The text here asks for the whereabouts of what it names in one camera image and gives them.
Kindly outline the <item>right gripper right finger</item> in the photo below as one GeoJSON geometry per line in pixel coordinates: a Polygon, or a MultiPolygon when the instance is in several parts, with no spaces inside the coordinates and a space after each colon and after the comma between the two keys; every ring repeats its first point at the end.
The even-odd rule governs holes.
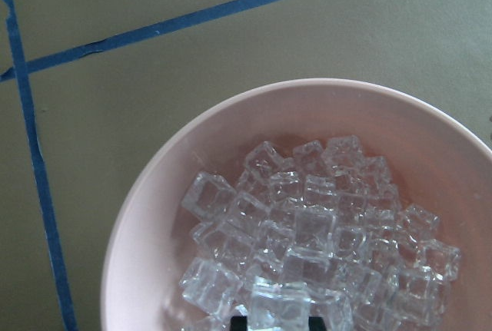
{"type": "Polygon", "coordinates": [[[308,319],[309,331],[327,331],[324,319],[320,316],[310,316],[308,319]]]}

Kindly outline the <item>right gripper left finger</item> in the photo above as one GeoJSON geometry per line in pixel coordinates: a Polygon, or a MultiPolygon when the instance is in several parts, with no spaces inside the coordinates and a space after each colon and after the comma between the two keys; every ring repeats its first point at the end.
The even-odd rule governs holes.
{"type": "Polygon", "coordinates": [[[248,331],[248,317],[232,316],[230,318],[229,331],[248,331]]]}

